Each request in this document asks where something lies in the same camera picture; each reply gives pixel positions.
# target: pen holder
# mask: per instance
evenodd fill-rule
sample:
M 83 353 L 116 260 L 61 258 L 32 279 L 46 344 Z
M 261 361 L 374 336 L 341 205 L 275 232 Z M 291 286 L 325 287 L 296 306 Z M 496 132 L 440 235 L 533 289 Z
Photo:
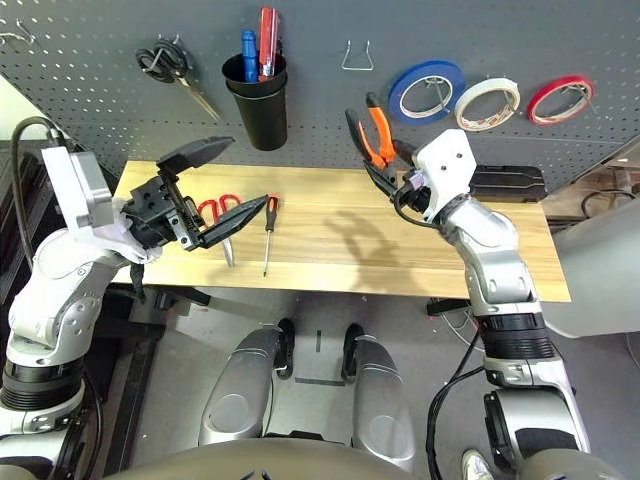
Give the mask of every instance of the pen holder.
M 222 66 L 227 88 L 233 94 L 251 144 L 258 150 L 276 150 L 287 141 L 285 90 L 287 62 L 277 55 L 275 75 L 263 82 L 244 81 L 242 54 Z

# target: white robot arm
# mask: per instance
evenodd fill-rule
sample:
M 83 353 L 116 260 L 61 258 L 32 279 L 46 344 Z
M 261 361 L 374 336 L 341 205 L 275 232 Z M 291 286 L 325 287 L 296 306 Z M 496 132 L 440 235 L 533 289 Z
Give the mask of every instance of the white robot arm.
M 542 451 L 588 453 L 564 362 L 549 339 L 533 279 L 518 252 L 517 229 L 469 195 L 476 162 L 465 132 L 447 130 L 420 149 L 394 145 L 414 165 L 404 186 L 380 185 L 384 175 L 372 179 L 403 218 L 403 206 L 419 212 L 422 226 L 436 228 L 465 263 L 471 308 L 486 350 L 485 373 L 499 387 L 484 399 L 495 463 L 521 473 Z
M 31 278 L 9 311 L 0 466 L 6 458 L 38 458 L 31 467 L 39 477 L 74 478 L 76 465 L 61 464 L 62 457 L 74 456 L 60 451 L 80 445 L 82 432 L 75 427 L 85 393 L 83 357 L 115 274 L 131 265 L 134 285 L 140 284 L 142 265 L 158 258 L 162 245 L 179 240 L 187 250 L 209 248 L 266 204 L 266 196 L 243 203 L 200 231 L 204 221 L 193 200 L 180 194 L 177 174 L 215 158 L 232 142 L 210 138 L 168 154 L 158 162 L 158 176 L 134 189 L 127 202 L 112 199 L 92 153 L 70 153 L 64 146 L 43 150 L 68 228 L 39 246 Z

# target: yellow screwdriver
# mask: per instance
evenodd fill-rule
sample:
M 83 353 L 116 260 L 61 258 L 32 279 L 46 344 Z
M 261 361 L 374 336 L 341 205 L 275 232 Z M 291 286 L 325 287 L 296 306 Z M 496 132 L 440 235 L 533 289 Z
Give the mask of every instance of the yellow screwdriver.
M 264 249 L 264 272 L 263 277 L 267 276 L 267 266 L 269 265 L 269 246 L 271 245 L 271 232 L 276 228 L 276 217 L 278 216 L 278 197 L 271 194 L 267 201 L 267 225 L 264 229 L 267 231 L 267 244 Z

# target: wooden tabletop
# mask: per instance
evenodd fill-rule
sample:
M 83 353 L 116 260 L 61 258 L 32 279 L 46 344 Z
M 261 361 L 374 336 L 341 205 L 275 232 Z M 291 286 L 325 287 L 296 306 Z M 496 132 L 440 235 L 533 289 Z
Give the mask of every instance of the wooden tabletop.
M 130 198 L 130 190 L 156 171 L 153 162 L 128 162 L 116 197 Z M 437 232 L 398 218 L 364 171 L 205 165 L 179 177 L 180 191 L 196 205 L 225 193 L 242 200 L 279 195 L 269 273 L 262 275 L 266 233 L 260 213 L 233 236 L 234 268 L 221 245 L 187 252 L 174 242 L 146 266 L 145 283 L 468 297 L 464 265 L 453 247 Z M 541 298 L 570 301 L 540 205 L 488 205 L 518 227 L 521 253 Z M 128 282 L 128 270 L 115 281 Z

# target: gray pegboard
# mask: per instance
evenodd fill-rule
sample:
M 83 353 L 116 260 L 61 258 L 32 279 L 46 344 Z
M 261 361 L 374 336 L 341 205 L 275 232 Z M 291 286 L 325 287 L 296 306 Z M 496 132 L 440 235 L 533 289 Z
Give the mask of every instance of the gray pegboard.
M 429 59 L 455 62 L 468 85 L 506 75 L 519 84 L 521 111 L 554 78 L 583 73 L 594 80 L 597 113 L 552 127 L 517 115 L 470 134 L 480 163 L 539 166 L 550 190 L 638 135 L 637 0 L 274 2 L 289 70 L 289 140 L 275 152 L 251 147 L 220 74 L 240 50 L 241 31 L 258 30 L 262 0 L 0 0 L 0 30 L 18 32 L 21 19 L 37 37 L 31 46 L 3 46 L 0 71 L 115 175 L 127 159 L 157 159 L 209 135 L 237 140 L 220 162 L 359 168 L 344 109 L 366 117 L 366 91 L 386 96 L 398 75 Z M 178 86 L 139 71 L 135 50 L 176 33 L 223 122 L 211 121 Z M 370 40 L 374 71 L 340 69 L 347 40 L 356 55 Z M 396 137 L 419 144 L 456 124 L 449 116 L 420 128 L 392 126 Z

